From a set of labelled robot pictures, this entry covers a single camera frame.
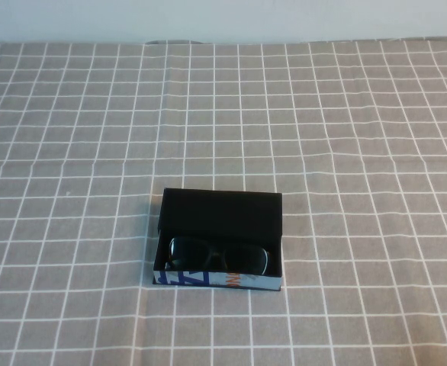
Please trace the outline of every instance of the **gray tablecloth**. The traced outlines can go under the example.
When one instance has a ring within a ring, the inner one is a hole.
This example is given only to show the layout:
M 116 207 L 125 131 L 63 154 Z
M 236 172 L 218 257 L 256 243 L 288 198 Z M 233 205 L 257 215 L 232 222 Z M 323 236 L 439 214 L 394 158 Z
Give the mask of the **gray tablecloth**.
M 151 285 L 164 187 L 277 191 L 281 292 Z M 447 365 L 447 41 L 0 45 L 0 366 Z

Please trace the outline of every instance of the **sunglasses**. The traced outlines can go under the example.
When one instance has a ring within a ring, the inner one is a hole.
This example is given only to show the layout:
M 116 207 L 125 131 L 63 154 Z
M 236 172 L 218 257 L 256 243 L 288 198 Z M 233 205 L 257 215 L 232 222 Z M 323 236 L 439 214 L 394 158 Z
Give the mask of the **sunglasses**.
M 177 236 L 169 243 L 169 267 L 176 271 L 263 275 L 269 260 L 269 253 L 253 244 L 220 244 L 184 236 Z

